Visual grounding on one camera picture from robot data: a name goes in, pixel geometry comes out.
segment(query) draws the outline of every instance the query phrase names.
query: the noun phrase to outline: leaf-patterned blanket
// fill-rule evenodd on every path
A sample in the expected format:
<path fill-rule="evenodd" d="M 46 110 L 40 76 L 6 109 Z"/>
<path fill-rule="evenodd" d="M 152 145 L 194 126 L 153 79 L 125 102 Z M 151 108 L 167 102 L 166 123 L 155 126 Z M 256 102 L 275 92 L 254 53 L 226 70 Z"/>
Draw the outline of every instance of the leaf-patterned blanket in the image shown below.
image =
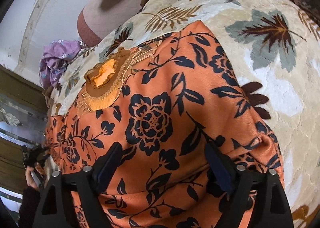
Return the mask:
<path fill-rule="evenodd" d="M 52 115 L 65 115 L 85 73 L 121 46 L 136 47 L 201 20 L 217 37 L 247 99 L 274 130 L 284 156 L 285 191 L 296 225 L 320 202 L 320 34 L 288 0 L 150 0 L 71 64 L 52 92 Z M 209 61 L 201 56 L 199 64 Z"/>

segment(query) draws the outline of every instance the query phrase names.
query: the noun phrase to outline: black sleeve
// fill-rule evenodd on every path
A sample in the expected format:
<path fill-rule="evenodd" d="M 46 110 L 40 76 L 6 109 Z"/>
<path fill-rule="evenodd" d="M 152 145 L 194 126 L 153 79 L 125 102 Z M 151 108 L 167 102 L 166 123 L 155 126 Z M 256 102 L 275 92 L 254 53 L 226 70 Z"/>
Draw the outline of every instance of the black sleeve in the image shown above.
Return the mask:
<path fill-rule="evenodd" d="M 40 193 L 34 188 L 29 186 L 23 191 L 22 204 L 19 210 L 19 228 L 32 228 L 39 202 Z"/>

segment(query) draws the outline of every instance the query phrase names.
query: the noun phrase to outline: person's arm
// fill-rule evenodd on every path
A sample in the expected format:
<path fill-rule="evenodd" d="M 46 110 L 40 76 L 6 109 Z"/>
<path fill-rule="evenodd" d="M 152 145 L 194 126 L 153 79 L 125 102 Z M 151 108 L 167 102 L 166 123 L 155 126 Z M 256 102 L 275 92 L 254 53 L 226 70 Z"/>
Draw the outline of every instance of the person's arm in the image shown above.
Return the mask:
<path fill-rule="evenodd" d="M 22 195 L 22 204 L 19 210 L 19 228 L 32 228 L 36 210 L 40 202 L 39 189 L 31 176 L 31 172 L 33 170 L 34 169 L 29 166 L 26 169 L 26 180 L 28 187 L 23 191 Z M 36 166 L 36 170 L 41 175 L 44 175 L 44 170 L 40 167 L 40 165 Z"/>

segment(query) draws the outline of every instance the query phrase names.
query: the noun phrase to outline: silver rivet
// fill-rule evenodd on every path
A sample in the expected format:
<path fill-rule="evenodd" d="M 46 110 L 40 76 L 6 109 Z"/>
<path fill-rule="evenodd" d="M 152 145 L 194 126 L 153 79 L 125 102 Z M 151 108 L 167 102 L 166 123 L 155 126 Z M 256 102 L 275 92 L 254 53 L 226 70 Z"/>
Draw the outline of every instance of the silver rivet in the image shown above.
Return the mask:
<path fill-rule="evenodd" d="M 83 168 L 84 172 L 89 172 L 90 170 L 92 170 L 91 166 L 84 166 L 84 168 Z"/>
<path fill-rule="evenodd" d="M 52 173 L 53 177 L 57 177 L 58 175 L 60 175 L 60 171 L 55 171 L 55 172 Z"/>
<path fill-rule="evenodd" d="M 274 169 L 269 169 L 269 173 L 271 175 L 276 175 L 277 174 L 277 172 Z"/>
<path fill-rule="evenodd" d="M 244 165 L 237 165 L 237 170 L 239 171 L 245 171 L 245 166 Z"/>

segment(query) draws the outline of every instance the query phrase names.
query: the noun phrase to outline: orange fabric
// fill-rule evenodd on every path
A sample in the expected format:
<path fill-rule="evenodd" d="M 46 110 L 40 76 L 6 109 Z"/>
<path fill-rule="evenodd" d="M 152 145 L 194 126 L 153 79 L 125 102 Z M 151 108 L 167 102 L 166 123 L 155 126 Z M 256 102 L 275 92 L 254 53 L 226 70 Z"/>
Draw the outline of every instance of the orange fabric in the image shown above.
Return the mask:
<path fill-rule="evenodd" d="M 47 143 L 63 173 L 93 165 L 117 141 L 121 165 L 99 200 L 113 227 L 214 227 L 228 196 L 204 156 L 214 141 L 252 171 L 274 168 L 283 183 L 277 139 L 249 104 L 215 36 L 196 21 L 172 33 L 133 66 L 111 107 L 50 119 Z M 252 191 L 240 227 L 247 227 Z M 74 193 L 81 227 L 86 227 Z"/>

